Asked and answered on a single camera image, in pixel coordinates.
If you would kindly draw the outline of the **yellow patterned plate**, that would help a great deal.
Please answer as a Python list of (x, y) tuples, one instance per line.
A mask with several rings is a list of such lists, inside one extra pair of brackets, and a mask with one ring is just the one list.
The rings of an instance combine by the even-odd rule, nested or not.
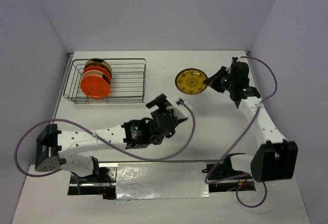
[(203, 92), (207, 85), (203, 83), (208, 76), (201, 70), (187, 68), (181, 70), (175, 77), (176, 88), (187, 95), (196, 95)]

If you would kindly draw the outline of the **orange plate front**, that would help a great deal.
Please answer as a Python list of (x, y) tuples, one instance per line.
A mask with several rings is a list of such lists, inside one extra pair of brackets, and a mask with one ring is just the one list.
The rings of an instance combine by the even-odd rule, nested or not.
[(110, 94), (111, 83), (106, 75), (84, 76), (80, 82), (82, 92), (92, 98), (105, 98)]

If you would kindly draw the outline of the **orange plate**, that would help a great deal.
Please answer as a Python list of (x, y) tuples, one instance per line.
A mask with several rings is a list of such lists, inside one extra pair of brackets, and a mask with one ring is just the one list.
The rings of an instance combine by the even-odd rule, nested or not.
[(91, 66), (91, 67), (87, 67), (85, 68), (83, 74), (87, 73), (88, 71), (99, 71), (102, 74), (106, 75), (109, 79), (112, 79), (112, 73), (111, 71), (104, 69), (102, 67), (97, 67), (97, 66)]
[(84, 76), (80, 82), (82, 92), (92, 98), (105, 98), (110, 94), (111, 83), (106, 75)]

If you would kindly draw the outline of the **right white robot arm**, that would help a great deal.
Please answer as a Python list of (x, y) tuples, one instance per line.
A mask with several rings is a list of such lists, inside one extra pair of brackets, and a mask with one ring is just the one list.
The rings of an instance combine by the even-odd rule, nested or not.
[(231, 154), (228, 150), (224, 161), (229, 162), (223, 165), (223, 173), (227, 178), (249, 174), (256, 182), (290, 179), (294, 175), (298, 147), (273, 123), (264, 107), (266, 99), (250, 86), (249, 71), (249, 65), (235, 57), (230, 67), (221, 67), (215, 75), (204, 80), (204, 84), (217, 92), (228, 91), (236, 108), (249, 122), (238, 141), (251, 131), (257, 142), (258, 150), (253, 156)]

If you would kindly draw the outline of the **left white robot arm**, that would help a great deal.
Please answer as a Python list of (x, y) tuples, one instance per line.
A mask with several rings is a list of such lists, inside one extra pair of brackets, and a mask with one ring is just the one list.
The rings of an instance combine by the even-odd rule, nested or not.
[(90, 152), (118, 147), (121, 150), (143, 149), (159, 145), (175, 134), (176, 127), (187, 117), (164, 94), (149, 102), (157, 106), (151, 117), (131, 120), (116, 127), (85, 131), (59, 130), (57, 124), (47, 125), (36, 140), (35, 170), (45, 173), (65, 170), (88, 182), (100, 178), (98, 159)]

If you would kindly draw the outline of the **yellow plate brown rim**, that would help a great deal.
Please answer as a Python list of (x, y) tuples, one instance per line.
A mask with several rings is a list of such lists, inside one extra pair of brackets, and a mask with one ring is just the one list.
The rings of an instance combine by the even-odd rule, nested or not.
[(102, 65), (101, 62), (102, 62), (101, 58), (92, 58), (85, 63), (85, 67), (87, 67), (88, 65), (95, 65), (95, 66)]

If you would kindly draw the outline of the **pink floral plate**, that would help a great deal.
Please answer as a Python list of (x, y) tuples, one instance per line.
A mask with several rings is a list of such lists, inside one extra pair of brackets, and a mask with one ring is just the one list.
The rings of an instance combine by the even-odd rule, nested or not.
[(97, 71), (97, 70), (90, 70), (83, 74), (83, 79), (91, 78), (91, 77), (97, 77), (97, 78), (103, 79), (104, 81), (106, 81), (109, 84), (111, 83), (110, 77), (108, 77), (106, 74), (104, 74), (100, 71)]

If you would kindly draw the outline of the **silver foil sheet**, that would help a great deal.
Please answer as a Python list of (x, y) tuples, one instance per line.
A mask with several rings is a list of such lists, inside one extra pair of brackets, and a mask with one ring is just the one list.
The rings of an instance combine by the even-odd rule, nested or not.
[(117, 200), (190, 199), (210, 196), (203, 162), (119, 164)]

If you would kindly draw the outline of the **black metal base rail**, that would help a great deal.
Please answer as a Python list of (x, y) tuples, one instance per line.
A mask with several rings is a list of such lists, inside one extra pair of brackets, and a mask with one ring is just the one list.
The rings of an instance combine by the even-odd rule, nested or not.
[(251, 176), (239, 178), (229, 161), (219, 165), (204, 182), (212, 165), (205, 162), (157, 162), (100, 165), (100, 175), (71, 176), (68, 195), (98, 195), (108, 200), (188, 199), (208, 197), (216, 192), (234, 192), (242, 186), (254, 191)]

